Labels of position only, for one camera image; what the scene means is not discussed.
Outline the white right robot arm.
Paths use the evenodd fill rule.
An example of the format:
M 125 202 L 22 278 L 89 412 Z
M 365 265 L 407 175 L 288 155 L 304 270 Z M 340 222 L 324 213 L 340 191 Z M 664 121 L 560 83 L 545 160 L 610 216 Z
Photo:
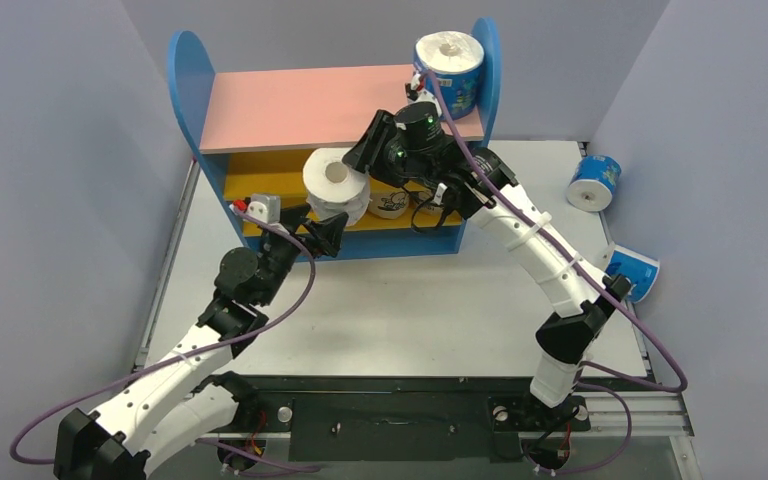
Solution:
M 452 212 L 504 245 L 553 310 L 536 333 L 541 359 L 524 400 L 526 418 L 548 427 L 564 412 L 594 340 L 631 291 L 630 280 L 583 259 L 537 209 L 513 170 L 491 149 L 444 131 L 430 102 L 375 113 L 343 156 L 350 169 L 392 187 L 427 188 Z

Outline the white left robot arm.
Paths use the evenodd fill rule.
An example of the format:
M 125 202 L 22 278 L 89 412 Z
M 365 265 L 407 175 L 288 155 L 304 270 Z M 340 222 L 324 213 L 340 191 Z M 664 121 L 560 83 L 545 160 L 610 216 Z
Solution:
M 179 344 L 123 390 L 60 422 L 53 473 L 58 479 L 146 479 L 162 463 L 221 427 L 251 427 L 256 391 L 218 369 L 238 357 L 271 320 L 263 313 L 297 258 L 338 255 L 349 216 L 313 220 L 309 205 L 278 209 L 251 199 L 229 206 L 261 230 L 256 249 L 236 247 L 220 260 L 214 293 Z

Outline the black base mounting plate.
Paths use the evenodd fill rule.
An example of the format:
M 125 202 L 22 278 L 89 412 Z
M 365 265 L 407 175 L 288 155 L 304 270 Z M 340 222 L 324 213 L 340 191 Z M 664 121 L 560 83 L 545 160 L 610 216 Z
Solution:
M 298 462 L 519 461 L 527 441 L 555 448 L 588 432 L 585 399 L 546 407 L 527 377 L 340 377 L 222 375 L 243 395 L 227 439 L 289 442 Z

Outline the aluminium rail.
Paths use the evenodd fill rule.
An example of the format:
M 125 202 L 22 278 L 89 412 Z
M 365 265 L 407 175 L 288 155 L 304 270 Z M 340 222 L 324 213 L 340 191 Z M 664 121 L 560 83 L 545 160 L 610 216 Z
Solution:
M 290 438 L 294 441 L 376 437 L 396 438 L 499 435 L 536 438 L 573 409 L 575 434 L 595 437 L 682 436 L 691 431 L 681 399 L 644 391 L 579 392 L 557 409 L 528 397 L 518 383 L 305 384 L 298 388 L 261 386 L 244 396 L 207 386 L 173 404 L 154 423 L 145 423 L 150 441 L 190 435 L 236 438 Z

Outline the white floral paper roll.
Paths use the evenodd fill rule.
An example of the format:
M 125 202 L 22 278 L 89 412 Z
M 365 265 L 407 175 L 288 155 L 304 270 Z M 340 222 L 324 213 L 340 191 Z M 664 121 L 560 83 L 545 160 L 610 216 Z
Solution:
M 357 224 L 370 202 L 370 179 L 342 159 L 348 148 L 318 148 L 304 163 L 302 180 L 307 203 L 319 220 L 342 213 L 348 215 L 349 227 Z

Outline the brown cartoon paper roll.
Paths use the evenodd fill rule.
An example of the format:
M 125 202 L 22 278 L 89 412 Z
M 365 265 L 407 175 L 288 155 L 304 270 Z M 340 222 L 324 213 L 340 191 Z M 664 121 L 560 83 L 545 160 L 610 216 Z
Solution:
M 411 194 L 415 208 L 426 215 L 440 215 L 443 207 L 433 202 L 433 196 L 427 191 L 418 191 Z

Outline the blue paper roll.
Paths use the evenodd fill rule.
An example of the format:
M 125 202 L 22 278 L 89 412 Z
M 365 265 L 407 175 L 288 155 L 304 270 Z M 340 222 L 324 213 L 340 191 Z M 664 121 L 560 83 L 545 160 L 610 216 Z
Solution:
M 610 156 L 588 155 L 581 159 L 565 191 L 567 201 L 585 212 L 601 212 L 612 202 L 622 174 Z
M 420 37 L 414 46 L 414 69 L 432 71 L 442 102 L 455 120 L 470 114 L 476 106 L 484 62 L 484 48 L 470 34 L 440 31 Z
M 659 260 L 616 243 L 608 245 L 601 262 L 608 275 L 621 274 L 630 281 L 632 288 L 627 299 L 633 304 L 651 292 L 661 269 Z

